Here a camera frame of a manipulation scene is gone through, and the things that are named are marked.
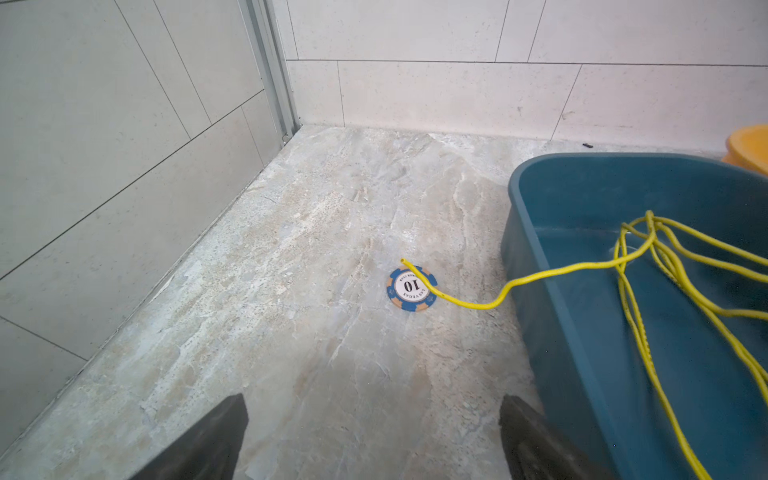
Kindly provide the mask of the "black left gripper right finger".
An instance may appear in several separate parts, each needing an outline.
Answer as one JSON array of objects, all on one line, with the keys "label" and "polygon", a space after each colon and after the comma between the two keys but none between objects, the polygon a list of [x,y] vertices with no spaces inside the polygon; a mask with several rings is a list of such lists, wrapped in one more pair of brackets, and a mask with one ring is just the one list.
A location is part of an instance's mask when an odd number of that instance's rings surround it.
[{"label": "black left gripper right finger", "polygon": [[513,479],[614,479],[519,396],[504,396],[499,426]]}]

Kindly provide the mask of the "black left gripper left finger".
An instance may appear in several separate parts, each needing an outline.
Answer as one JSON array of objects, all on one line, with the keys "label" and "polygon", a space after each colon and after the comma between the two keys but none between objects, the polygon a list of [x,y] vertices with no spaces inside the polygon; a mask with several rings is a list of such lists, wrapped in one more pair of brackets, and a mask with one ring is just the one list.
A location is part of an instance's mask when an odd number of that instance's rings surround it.
[{"label": "black left gripper left finger", "polygon": [[132,479],[232,479],[248,422],[243,394],[228,396]]}]

